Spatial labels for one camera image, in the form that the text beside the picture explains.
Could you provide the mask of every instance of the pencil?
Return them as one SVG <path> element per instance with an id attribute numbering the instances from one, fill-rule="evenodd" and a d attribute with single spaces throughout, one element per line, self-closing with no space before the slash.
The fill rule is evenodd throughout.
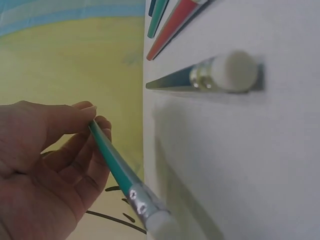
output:
<path id="1" fill-rule="evenodd" d="M 155 1 L 152 19 L 151 19 L 148 34 L 147 34 L 148 38 L 153 39 L 155 37 L 157 29 L 159 27 L 162 16 L 164 15 L 164 12 L 166 10 L 168 2 L 169 2 L 169 0 L 156 0 Z"/>
<path id="2" fill-rule="evenodd" d="M 123 194 L 156 240 L 179 239 L 179 226 L 160 199 L 138 178 L 95 121 L 89 124 L 97 146 Z"/>
<path id="3" fill-rule="evenodd" d="M 161 77 L 146 84 L 149 90 L 247 92 L 257 81 L 258 65 L 253 57 L 234 50 Z"/>
<path id="4" fill-rule="evenodd" d="M 148 13 L 148 15 L 149 15 L 150 17 L 152 17 L 152 15 L 153 15 L 153 13 L 154 13 L 155 4 L 156 4 L 156 0 L 151 0 L 151 4 L 150 4 L 150 8 L 149 8 L 149 13 Z"/>
<path id="5" fill-rule="evenodd" d="M 156 38 L 146 59 L 151 61 L 173 38 L 178 30 L 196 13 L 208 0 L 179 0 L 171 15 Z"/>

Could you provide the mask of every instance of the black line drawing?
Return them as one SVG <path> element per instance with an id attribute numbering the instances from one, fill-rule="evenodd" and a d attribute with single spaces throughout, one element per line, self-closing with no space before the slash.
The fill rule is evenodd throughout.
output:
<path id="1" fill-rule="evenodd" d="M 129 204 L 128 199 L 122 198 L 121 200 L 124 201 L 125 203 Z"/>
<path id="2" fill-rule="evenodd" d="M 124 212 L 122 213 L 123 216 L 125 216 L 127 219 L 129 219 L 132 223 L 135 223 L 136 220 L 133 217 L 130 217 L 128 214 L 125 214 Z"/>
<path id="3" fill-rule="evenodd" d="M 105 215 L 105 214 L 102 214 L 102 213 L 99 213 L 99 212 L 95 212 L 95 211 L 86 211 L 87 214 L 90 214 L 90 215 L 94 215 L 94 216 L 97 216 L 97 217 L 100 217 L 100 218 L 104 218 L 104 219 L 108 219 L 108 220 L 111 220 L 111 221 L 114 221 L 116 223 L 119 223 L 119 224 L 122 224 L 122 225 L 125 225 L 127 227 L 130 227 L 130 228 L 133 228 L 143 234 L 147 234 L 147 231 L 142 229 L 141 227 L 138 227 L 136 225 L 133 225 L 129 222 L 126 222 L 126 221 L 123 221 L 121 219 L 118 219 L 118 218 L 115 218 L 113 216 L 108 216 L 108 215 Z"/>
<path id="4" fill-rule="evenodd" d="M 111 186 L 111 187 L 108 187 L 105 191 L 112 192 L 112 191 L 119 191 L 119 190 L 121 190 L 119 186 Z"/>

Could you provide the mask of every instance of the white wall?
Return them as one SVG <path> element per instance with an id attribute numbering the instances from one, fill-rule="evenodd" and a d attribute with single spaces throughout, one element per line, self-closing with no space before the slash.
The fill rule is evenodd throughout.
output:
<path id="1" fill-rule="evenodd" d="M 145 61 L 145 82 L 232 49 L 265 64 L 263 92 L 144 92 L 145 179 L 185 213 L 185 239 L 214 239 L 210 224 L 218 240 L 320 239 L 319 43 L 318 0 L 217 0 Z"/>

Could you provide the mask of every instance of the blue stripe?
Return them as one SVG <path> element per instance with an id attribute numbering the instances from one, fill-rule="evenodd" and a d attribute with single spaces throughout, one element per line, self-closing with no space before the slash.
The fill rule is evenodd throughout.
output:
<path id="1" fill-rule="evenodd" d="M 144 15 L 145 4 L 137 4 L 132 6 L 116 4 L 91 6 L 35 16 L 26 20 L 8 24 L 0 28 L 0 36 L 14 33 L 25 28 L 67 20 L 86 19 L 93 17 L 143 17 Z"/>
<path id="2" fill-rule="evenodd" d="M 28 4 L 36 0 L 0 0 L 0 14 L 23 4 Z"/>

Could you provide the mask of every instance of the pencil eraser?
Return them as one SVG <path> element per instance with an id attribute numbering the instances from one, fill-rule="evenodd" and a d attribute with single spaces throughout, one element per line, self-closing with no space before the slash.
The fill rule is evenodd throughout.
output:
<path id="1" fill-rule="evenodd" d="M 227 92 L 245 92 L 257 81 L 258 65 L 245 51 L 218 55 L 211 66 L 215 84 Z"/>
<path id="2" fill-rule="evenodd" d="M 167 211 L 158 211 L 148 217 L 145 227 L 155 240 L 181 239 L 179 225 Z"/>

